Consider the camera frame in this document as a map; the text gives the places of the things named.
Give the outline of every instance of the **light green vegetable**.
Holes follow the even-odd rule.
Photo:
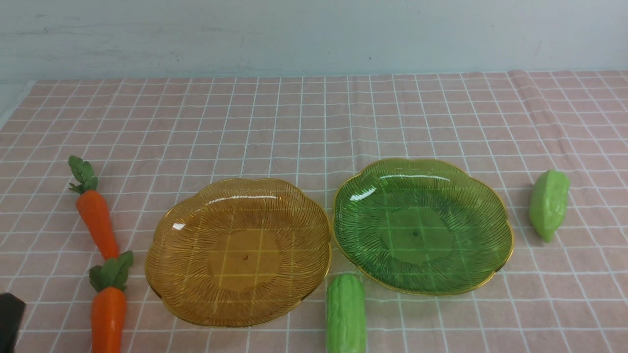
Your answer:
[[[554,239],[567,213],[569,178],[560,171],[548,170],[534,184],[530,200],[529,216],[536,232],[545,242]]]
[[[352,274],[341,274],[327,288],[327,352],[364,353],[364,287]]]

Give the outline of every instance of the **green plate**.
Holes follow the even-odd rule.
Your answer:
[[[368,277],[405,293],[474,290],[514,246],[495,191],[439,160],[375,162],[340,187],[333,212],[340,250]]]

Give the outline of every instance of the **gold plate rim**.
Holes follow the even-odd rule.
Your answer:
[[[303,300],[305,298],[307,298],[308,296],[310,296],[319,286],[321,283],[323,283],[325,281],[325,278],[327,277],[327,275],[329,274],[329,271],[332,267],[332,238],[334,237],[333,235],[333,227],[332,227],[332,222],[329,219],[329,216],[327,215],[325,208],[322,207],[320,204],[318,204],[318,202],[314,201],[311,197],[305,195],[305,193],[299,189],[297,186],[293,185],[290,182],[287,182],[286,180],[282,180],[279,178],[260,178],[260,179],[250,179],[250,178],[229,178],[229,179],[224,179],[224,180],[219,180],[217,182],[211,183],[209,185],[207,185],[206,187],[202,188],[200,191],[198,191],[197,193],[195,193],[194,195],[192,195],[191,197],[186,198],[185,200],[182,200],[181,202],[178,202],[177,204],[175,204],[174,206],[172,206],[172,208],[170,208],[170,210],[168,210],[160,219],[160,221],[157,223],[157,227],[155,229],[158,229],[160,227],[160,225],[162,224],[162,222],[165,221],[165,219],[168,217],[168,215],[173,212],[179,205],[185,203],[185,202],[189,202],[190,200],[199,197],[199,195],[210,189],[210,188],[214,188],[216,187],[216,185],[221,184],[221,183],[227,183],[227,182],[235,182],[235,181],[244,181],[244,182],[250,182],[250,183],[256,183],[256,182],[263,182],[263,181],[274,181],[274,182],[280,182],[280,183],[284,183],[285,185],[291,187],[292,189],[294,189],[298,196],[300,198],[304,198],[308,201],[310,201],[312,204],[314,204],[320,212],[322,212],[322,214],[325,216],[325,220],[327,220],[327,232],[329,234],[329,239],[327,239],[327,266],[325,268],[325,273],[322,276],[322,280],[316,285],[316,287],[314,287],[310,292],[308,292],[306,295],[304,295],[302,298],[299,299],[295,299],[295,303],[294,305],[290,306],[289,308],[287,308],[281,315],[278,315],[277,317],[274,317],[270,320],[266,320],[263,322],[258,322],[258,323],[254,323],[252,325],[233,325],[233,326],[220,326],[220,325],[208,325],[208,324],[202,324],[202,323],[197,323],[197,322],[192,322],[189,321],[185,318],[180,317],[175,311],[174,309],[172,309],[168,303],[162,298],[162,296],[159,294],[159,292],[157,292],[155,290],[155,288],[153,287],[153,285],[151,284],[150,280],[148,279],[148,276],[146,275],[146,271],[148,270],[148,255],[151,253],[151,251],[153,251],[153,246],[154,246],[154,239],[155,239],[155,235],[153,234],[153,241],[151,241],[151,245],[148,248],[148,251],[146,253],[146,259],[144,260],[144,278],[146,279],[146,282],[148,283],[149,288],[151,289],[151,291],[153,291],[153,293],[161,300],[162,305],[175,317],[179,318],[180,320],[183,320],[184,322],[188,322],[191,323],[193,325],[197,325],[197,326],[201,326],[201,327],[210,327],[210,328],[239,328],[239,327],[255,327],[255,326],[259,326],[259,325],[263,325],[265,323],[269,323],[272,322],[274,320],[277,320],[283,316],[285,316],[286,314],[288,314],[290,311],[294,310],[299,304],[301,304],[303,302]]]
[[[336,221],[336,212],[335,212],[335,206],[336,206],[336,199],[338,197],[338,194],[340,193],[340,191],[346,186],[346,184],[348,184],[348,182],[350,182],[353,179],[359,178],[361,177],[365,171],[367,171],[369,168],[373,167],[376,164],[382,163],[382,162],[387,162],[387,161],[408,161],[411,163],[416,163],[416,162],[421,162],[421,161],[437,161],[439,163],[442,163],[444,165],[447,165],[451,168],[454,168],[460,172],[462,172],[467,178],[485,186],[486,188],[488,188],[490,190],[490,192],[492,192],[497,199],[499,200],[499,202],[502,205],[502,209],[504,210],[504,213],[506,215],[506,224],[508,225],[508,229],[510,231],[511,234],[511,248],[508,252],[508,256],[506,256],[506,259],[504,260],[504,262],[498,266],[496,269],[493,270],[493,272],[491,272],[490,275],[488,275],[488,277],[486,277],[485,280],[483,280],[482,282],[480,282],[479,284],[470,287],[470,288],[466,288],[464,290],[460,290],[460,291],[456,291],[453,293],[446,293],[446,294],[441,294],[441,293],[431,293],[431,292],[426,292],[426,291],[408,291],[408,290],[402,290],[399,288],[396,288],[394,286],[391,285],[387,285],[385,283],[383,283],[382,281],[379,281],[378,279],[374,278],[371,274],[369,274],[368,272],[366,272],[362,267],[360,267],[358,264],[356,264],[353,260],[351,260],[351,258],[347,255],[347,253],[344,251],[344,249],[342,249],[342,246],[340,246],[340,243],[338,242],[338,238],[336,237],[336,230],[335,227],[333,226],[335,224]],[[464,294],[464,293],[468,293],[470,291],[474,291],[477,288],[480,288],[481,286],[484,286],[486,283],[488,283],[494,276],[495,274],[502,269],[506,263],[508,263],[508,261],[510,260],[510,258],[512,257],[512,253],[514,252],[514,242],[515,242],[515,237],[514,237],[514,231],[512,229],[512,225],[510,224],[510,220],[508,217],[508,208],[506,207],[506,204],[504,203],[504,201],[502,200],[502,198],[499,196],[499,194],[497,192],[495,192],[495,190],[493,190],[493,188],[491,188],[490,186],[486,185],[486,183],[482,182],[481,180],[478,180],[472,176],[470,176],[466,171],[462,170],[461,168],[459,168],[457,165],[454,165],[453,163],[449,163],[447,161],[443,161],[443,160],[438,160],[436,158],[416,158],[416,159],[410,159],[410,158],[383,158],[381,160],[377,160],[375,162],[370,163],[369,165],[367,165],[366,167],[364,167],[358,174],[352,176],[351,178],[347,179],[346,181],[344,181],[341,186],[338,187],[338,190],[336,191],[336,194],[333,197],[333,210],[332,210],[332,238],[334,243],[336,244],[336,246],[340,249],[340,252],[345,256],[345,258],[347,258],[355,267],[357,267],[358,270],[360,270],[360,272],[362,272],[362,274],[364,274],[367,278],[370,278],[372,281],[375,281],[376,283],[378,283],[379,285],[388,288],[392,291],[396,291],[399,293],[404,293],[404,294],[410,294],[410,295],[425,295],[425,296],[452,296],[452,295],[460,295],[460,294]]]

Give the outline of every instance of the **white wall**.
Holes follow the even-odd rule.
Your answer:
[[[0,82],[627,67],[626,0],[0,0]]]

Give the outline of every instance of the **pink checkered tablecloth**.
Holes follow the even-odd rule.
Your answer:
[[[325,352],[325,285],[250,329],[171,315],[143,260],[160,217],[232,177],[294,183],[328,212],[380,158],[438,158],[495,188],[512,259],[458,296],[364,279],[369,353],[628,351],[628,72],[522,72],[37,82],[0,131],[0,292],[28,307],[18,353],[90,351],[87,270],[101,262],[75,210],[70,154],[92,161],[129,278],[123,352]],[[527,217],[545,170],[572,182],[555,241]],[[356,273],[333,250],[327,283]]]

